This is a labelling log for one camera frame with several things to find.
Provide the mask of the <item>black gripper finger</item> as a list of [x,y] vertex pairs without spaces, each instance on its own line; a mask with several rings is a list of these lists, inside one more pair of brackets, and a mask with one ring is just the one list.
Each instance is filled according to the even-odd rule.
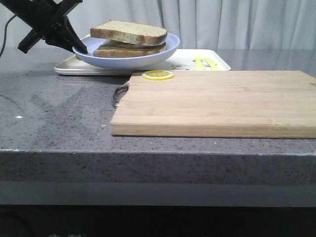
[[55,23],[45,36],[45,42],[70,52],[73,52],[74,47],[83,53],[87,53],[87,47],[75,33],[67,16],[62,17]]

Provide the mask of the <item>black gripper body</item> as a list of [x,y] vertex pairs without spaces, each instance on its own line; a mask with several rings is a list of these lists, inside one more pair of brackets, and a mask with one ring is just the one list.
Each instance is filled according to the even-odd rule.
[[72,11],[81,0],[2,0],[0,2],[32,30],[19,43],[18,49],[27,53],[39,40],[45,40],[50,29]]

